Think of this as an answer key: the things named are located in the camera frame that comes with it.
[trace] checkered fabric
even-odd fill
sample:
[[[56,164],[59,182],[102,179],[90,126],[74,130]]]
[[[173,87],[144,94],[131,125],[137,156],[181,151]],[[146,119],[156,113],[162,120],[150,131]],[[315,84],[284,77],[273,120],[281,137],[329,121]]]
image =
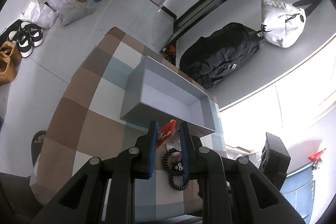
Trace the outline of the checkered fabric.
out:
[[[147,133],[147,128],[120,119],[128,75],[145,56],[209,95],[216,132],[202,137],[202,144],[226,156],[216,98],[159,54],[114,27],[76,71],[53,115],[31,176],[31,188],[39,202],[46,204],[91,157],[116,157]],[[152,178],[135,182],[136,222],[176,217],[202,208],[197,181],[191,181],[184,191],[169,186],[162,165],[165,152],[165,145],[157,150]]]

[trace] black and white sneaker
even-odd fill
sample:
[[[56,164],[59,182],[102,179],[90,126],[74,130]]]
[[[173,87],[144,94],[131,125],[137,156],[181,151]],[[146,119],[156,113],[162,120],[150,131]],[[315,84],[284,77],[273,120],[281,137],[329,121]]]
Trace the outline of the black and white sneaker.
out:
[[[37,47],[43,43],[43,29],[40,26],[24,21],[20,24],[19,31],[31,37],[33,47]]]
[[[21,52],[23,58],[31,55],[33,52],[32,39],[19,31],[12,31],[8,35],[8,40],[16,42],[17,49]]]

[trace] sneaker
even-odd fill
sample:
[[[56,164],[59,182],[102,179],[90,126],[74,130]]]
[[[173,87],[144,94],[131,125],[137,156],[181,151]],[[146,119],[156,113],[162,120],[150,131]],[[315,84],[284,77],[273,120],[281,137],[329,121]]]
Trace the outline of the sneaker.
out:
[[[0,57],[0,85],[12,82],[16,77],[16,69],[10,57]]]
[[[1,45],[0,57],[10,57],[15,67],[19,65],[22,58],[16,44],[10,41],[5,41]]]
[[[19,31],[31,37],[33,47],[43,43],[43,29],[40,26],[24,21],[20,24]]]
[[[19,31],[12,31],[8,35],[8,40],[16,42],[17,49],[21,52],[23,58],[30,56],[33,52],[32,39],[29,35],[22,34]]]

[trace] screw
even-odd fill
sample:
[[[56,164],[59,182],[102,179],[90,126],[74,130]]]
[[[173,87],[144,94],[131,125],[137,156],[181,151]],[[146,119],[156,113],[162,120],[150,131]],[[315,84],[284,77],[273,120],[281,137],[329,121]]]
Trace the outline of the screw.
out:
[[[198,150],[199,150],[199,152],[201,152],[203,154],[209,153],[209,151],[210,151],[210,149],[205,147],[205,146],[201,146]]]
[[[99,158],[98,157],[93,157],[90,159],[90,164],[91,165],[96,165],[100,162]]]
[[[249,162],[249,160],[247,158],[245,158],[245,157],[239,157],[238,161],[241,164],[247,164]]]
[[[130,152],[131,154],[137,154],[139,153],[139,148],[137,147],[131,147],[128,152]]]

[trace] black bag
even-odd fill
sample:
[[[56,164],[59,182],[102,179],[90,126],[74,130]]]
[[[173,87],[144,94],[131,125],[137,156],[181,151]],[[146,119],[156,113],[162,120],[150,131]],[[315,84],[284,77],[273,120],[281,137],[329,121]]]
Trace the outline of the black bag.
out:
[[[211,88],[259,49],[259,32],[231,22],[209,37],[200,37],[182,55],[179,68],[202,87]]]

